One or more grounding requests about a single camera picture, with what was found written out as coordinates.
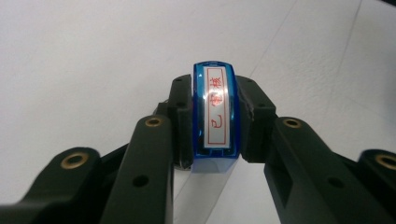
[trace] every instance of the label with red border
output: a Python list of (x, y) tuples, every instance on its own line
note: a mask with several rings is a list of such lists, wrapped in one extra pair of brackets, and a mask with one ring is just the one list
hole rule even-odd
[(204, 147), (230, 147), (230, 105), (225, 67), (204, 67)]

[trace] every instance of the white surface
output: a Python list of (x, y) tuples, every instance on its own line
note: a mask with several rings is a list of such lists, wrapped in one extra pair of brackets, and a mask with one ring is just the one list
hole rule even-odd
[[(63, 150), (127, 143), (173, 78), (208, 60), (337, 153), (396, 152), (395, 21), (370, 0), (1, 1), (0, 203)], [(262, 168), (239, 160), (207, 223), (278, 223)]]

